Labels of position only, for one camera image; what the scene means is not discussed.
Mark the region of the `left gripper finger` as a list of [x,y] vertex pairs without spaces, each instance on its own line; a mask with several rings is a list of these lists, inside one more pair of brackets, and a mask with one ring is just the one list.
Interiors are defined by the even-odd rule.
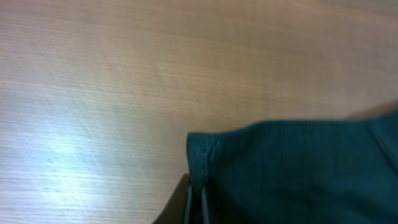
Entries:
[[190,198],[189,186],[189,174],[182,175],[165,207],[161,211],[160,215],[154,220],[153,224],[184,223],[185,210],[188,199]]

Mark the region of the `black shorts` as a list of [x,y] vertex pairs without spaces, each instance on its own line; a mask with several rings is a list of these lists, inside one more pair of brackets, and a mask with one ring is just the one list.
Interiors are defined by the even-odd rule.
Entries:
[[210,223],[396,223],[397,113],[187,136]]

